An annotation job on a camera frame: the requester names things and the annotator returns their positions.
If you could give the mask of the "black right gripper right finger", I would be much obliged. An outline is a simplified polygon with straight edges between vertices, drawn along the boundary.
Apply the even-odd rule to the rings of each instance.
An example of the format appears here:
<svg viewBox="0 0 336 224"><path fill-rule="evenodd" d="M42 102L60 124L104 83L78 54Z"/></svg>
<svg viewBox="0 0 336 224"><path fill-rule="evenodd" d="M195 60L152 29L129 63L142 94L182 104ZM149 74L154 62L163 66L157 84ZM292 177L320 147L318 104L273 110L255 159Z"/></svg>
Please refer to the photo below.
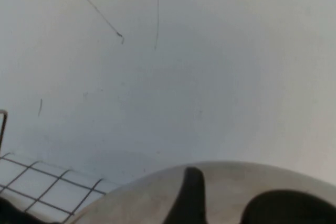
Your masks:
<svg viewBox="0 0 336 224"><path fill-rule="evenodd" d="M207 223L205 179L200 169L185 169L180 191L164 223Z"/></svg>

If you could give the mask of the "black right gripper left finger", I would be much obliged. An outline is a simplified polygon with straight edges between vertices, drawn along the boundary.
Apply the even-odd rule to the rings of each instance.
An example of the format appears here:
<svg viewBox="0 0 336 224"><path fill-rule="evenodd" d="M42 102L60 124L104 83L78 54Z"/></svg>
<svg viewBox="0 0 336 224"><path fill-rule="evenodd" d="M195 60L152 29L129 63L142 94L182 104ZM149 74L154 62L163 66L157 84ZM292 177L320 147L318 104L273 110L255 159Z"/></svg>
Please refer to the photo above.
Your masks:
<svg viewBox="0 0 336 224"><path fill-rule="evenodd" d="M1 223L38 224L42 223L42 221L19 210L7 199L1 198Z"/></svg>

